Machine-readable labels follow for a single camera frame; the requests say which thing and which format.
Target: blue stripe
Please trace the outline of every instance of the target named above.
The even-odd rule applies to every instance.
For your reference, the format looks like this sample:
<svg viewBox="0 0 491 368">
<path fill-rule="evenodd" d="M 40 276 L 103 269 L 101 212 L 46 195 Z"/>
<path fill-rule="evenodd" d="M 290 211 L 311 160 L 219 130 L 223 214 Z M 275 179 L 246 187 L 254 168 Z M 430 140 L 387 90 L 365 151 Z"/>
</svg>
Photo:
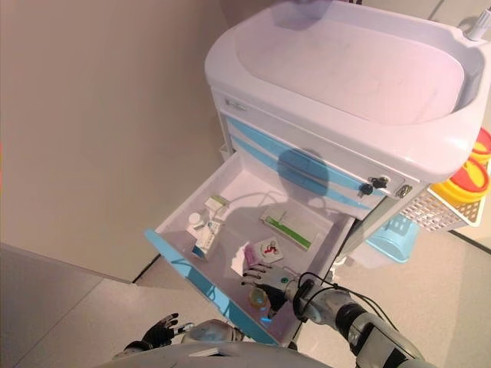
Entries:
<svg viewBox="0 0 491 368">
<path fill-rule="evenodd" d="M 277 157 L 281 156 L 282 162 L 286 162 L 290 166 L 304 171 L 320 180 L 335 182 L 339 186 L 356 191 L 360 189 L 362 182 L 359 182 L 332 167 L 326 166 L 324 163 L 305 155 L 299 150 L 292 149 L 290 146 L 275 140 L 267 134 L 261 133 L 234 118 L 227 117 L 226 119 L 229 124 L 233 125 L 240 133 L 260 145 L 264 150 L 269 151 Z M 376 196 L 385 196 L 383 192 L 376 189 L 372 194 Z"/>
<path fill-rule="evenodd" d="M 315 194 L 320 196 L 325 196 L 330 199 L 335 200 L 336 202 L 343 203 L 345 205 L 350 205 L 351 207 L 356 207 L 357 209 L 370 209 L 366 205 L 361 204 L 360 202 L 354 201 L 351 198 L 348 198 L 342 195 L 339 192 L 336 192 L 333 189 L 327 188 L 323 186 L 321 183 L 316 182 L 315 180 L 309 179 L 306 176 L 303 176 L 299 172 L 290 169 L 289 167 L 282 165 L 270 155 L 259 151 L 243 140 L 237 138 L 236 136 L 231 135 L 234 142 L 236 142 L 239 146 L 241 146 L 244 150 L 253 155 L 256 159 L 267 165 L 270 169 L 275 170 L 282 178 L 287 179 L 289 182 L 293 182 L 297 186 L 301 186 L 302 188 L 308 189 Z"/>
<path fill-rule="evenodd" d="M 154 230 L 145 231 L 145 237 L 181 276 L 191 281 L 210 299 L 225 317 L 232 321 L 247 336 L 259 343 L 278 345 L 251 317 L 245 314 L 220 289 L 194 268 L 171 244 Z"/>
</svg>

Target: beige wall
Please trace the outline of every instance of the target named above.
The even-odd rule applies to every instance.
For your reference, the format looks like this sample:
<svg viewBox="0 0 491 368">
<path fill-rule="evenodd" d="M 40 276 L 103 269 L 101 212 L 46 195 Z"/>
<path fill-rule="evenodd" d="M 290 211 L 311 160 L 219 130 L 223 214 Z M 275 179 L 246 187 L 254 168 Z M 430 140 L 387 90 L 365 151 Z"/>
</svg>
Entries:
<svg viewBox="0 0 491 368">
<path fill-rule="evenodd" d="M 278 1 L 281 0 L 220 0 L 220 6 L 232 27 Z"/>
<path fill-rule="evenodd" d="M 218 0 L 2 0 L 2 241 L 124 280 L 220 164 Z"/>
</svg>

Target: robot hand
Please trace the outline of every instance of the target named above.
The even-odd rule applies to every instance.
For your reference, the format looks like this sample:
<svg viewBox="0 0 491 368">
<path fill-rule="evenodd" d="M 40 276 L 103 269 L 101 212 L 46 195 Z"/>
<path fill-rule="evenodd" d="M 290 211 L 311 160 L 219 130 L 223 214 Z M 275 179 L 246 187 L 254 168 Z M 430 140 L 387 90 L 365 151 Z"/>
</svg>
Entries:
<svg viewBox="0 0 491 368">
<path fill-rule="evenodd" d="M 159 320 L 143 336 L 142 340 L 130 343 L 125 349 L 137 348 L 139 350 L 150 350 L 156 347 L 165 347 L 172 343 L 171 339 L 178 334 L 188 331 L 194 324 L 184 324 L 174 328 L 177 325 L 178 313 L 173 313 Z"/>
<path fill-rule="evenodd" d="M 273 314 L 279 311 L 287 301 L 285 292 L 289 284 L 296 282 L 296 276 L 290 271 L 272 266 L 258 264 L 246 270 L 242 285 L 252 285 L 265 291 L 268 295 Z"/>
</svg>

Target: white wire basket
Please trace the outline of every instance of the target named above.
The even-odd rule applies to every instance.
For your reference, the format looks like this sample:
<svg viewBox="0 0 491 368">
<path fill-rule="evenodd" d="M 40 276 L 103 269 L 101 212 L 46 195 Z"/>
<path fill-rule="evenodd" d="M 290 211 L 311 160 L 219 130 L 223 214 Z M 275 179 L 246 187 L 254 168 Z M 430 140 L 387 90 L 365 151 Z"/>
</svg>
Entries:
<svg viewBox="0 0 491 368">
<path fill-rule="evenodd" d="M 463 226 L 477 227 L 481 223 L 486 197 L 474 203 L 452 206 L 433 190 L 426 189 L 400 213 L 430 232 L 448 232 Z"/>
</svg>

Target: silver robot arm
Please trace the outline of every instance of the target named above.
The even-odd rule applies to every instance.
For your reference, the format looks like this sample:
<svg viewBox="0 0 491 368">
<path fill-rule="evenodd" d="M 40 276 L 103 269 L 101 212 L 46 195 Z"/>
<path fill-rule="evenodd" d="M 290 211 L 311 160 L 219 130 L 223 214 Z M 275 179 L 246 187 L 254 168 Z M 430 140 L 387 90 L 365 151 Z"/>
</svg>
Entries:
<svg viewBox="0 0 491 368">
<path fill-rule="evenodd" d="M 359 368 L 434 368 L 406 337 L 337 285 L 326 288 L 307 278 L 300 284 L 291 272 L 272 265 L 249 269 L 243 284 L 263 289 L 276 307 L 282 294 L 284 301 L 292 302 L 300 320 L 327 324 L 338 331 L 357 357 Z"/>
</svg>

